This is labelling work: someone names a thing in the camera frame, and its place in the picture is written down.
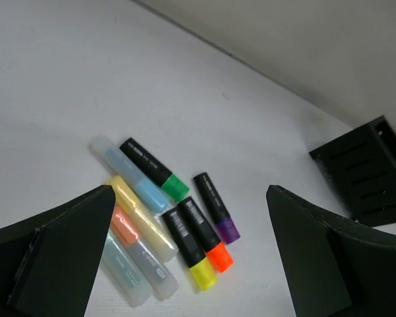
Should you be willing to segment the black highlighter orange cap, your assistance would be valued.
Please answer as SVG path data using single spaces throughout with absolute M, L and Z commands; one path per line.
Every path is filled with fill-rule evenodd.
M 195 200 L 186 197 L 178 207 L 213 267 L 219 273 L 229 269 L 234 260 Z

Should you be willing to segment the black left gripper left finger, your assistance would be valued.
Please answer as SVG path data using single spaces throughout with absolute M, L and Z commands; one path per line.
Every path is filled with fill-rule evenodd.
M 0 316 L 84 316 L 116 202 L 110 186 L 0 229 Z

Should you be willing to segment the black highlighter purple cap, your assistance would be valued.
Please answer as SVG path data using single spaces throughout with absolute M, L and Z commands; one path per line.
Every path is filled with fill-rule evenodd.
M 240 233 L 209 175 L 200 173 L 193 181 L 223 242 L 231 244 L 237 241 Z

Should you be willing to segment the black highlighter green cap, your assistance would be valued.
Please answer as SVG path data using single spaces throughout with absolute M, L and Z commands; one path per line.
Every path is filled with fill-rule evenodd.
M 184 182 L 134 138 L 130 137 L 119 148 L 173 201 L 180 202 L 188 195 L 189 188 Z

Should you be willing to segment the black highlighter yellow cap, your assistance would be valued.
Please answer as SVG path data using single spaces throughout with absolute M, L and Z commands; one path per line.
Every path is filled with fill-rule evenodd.
M 162 218 L 198 288 L 201 291 L 210 289 L 217 282 L 215 270 L 181 211 L 174 207 Z

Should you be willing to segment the pastel green highlighter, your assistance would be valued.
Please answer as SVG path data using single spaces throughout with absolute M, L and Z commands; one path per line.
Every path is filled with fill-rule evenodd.
M 102 260 L 131 306 L 141 306 L 151 297 L 151 285 L 111 230 L 107 233 Z

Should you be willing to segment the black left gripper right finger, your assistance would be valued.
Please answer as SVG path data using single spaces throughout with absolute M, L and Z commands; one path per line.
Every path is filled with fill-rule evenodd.
M 266 199 L 297 316 L 396 316 L 396 235 L 279 185 Z

